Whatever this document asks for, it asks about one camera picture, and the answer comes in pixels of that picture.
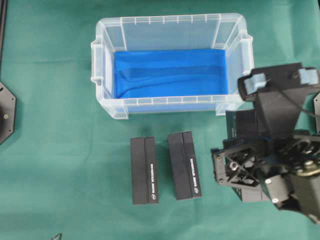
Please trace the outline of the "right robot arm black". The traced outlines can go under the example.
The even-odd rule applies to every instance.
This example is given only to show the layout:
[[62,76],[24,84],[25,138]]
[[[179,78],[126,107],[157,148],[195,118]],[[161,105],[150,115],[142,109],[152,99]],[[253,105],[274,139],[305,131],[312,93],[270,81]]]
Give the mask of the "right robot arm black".
[[270,201],[320,222],[320,136],[232,138],[210,150],[215,181],[244,203]]

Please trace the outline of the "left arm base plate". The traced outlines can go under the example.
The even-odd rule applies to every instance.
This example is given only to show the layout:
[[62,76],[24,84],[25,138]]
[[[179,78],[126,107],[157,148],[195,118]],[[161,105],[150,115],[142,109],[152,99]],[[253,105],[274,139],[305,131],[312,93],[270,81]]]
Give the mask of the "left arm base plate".
[[0,143],[2,144],[15,129],[16,97],[0,83]]

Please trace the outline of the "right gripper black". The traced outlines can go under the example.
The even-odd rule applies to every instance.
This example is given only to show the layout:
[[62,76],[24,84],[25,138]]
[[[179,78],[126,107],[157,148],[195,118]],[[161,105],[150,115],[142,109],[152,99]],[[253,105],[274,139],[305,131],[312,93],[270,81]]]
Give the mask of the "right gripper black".
[[262,190],[266,179],[306,171],[305,162],[320,167],[320,136],[295,130],[283,137],[243,137],[210,150],[215,181],[235,189]]

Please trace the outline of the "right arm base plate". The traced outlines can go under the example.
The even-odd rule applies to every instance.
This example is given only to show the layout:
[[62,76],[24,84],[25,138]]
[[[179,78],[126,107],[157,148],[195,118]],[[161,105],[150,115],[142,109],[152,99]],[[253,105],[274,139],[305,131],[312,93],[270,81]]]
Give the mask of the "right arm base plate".
[[313,98],[314,114],[320,115],[320,93]]

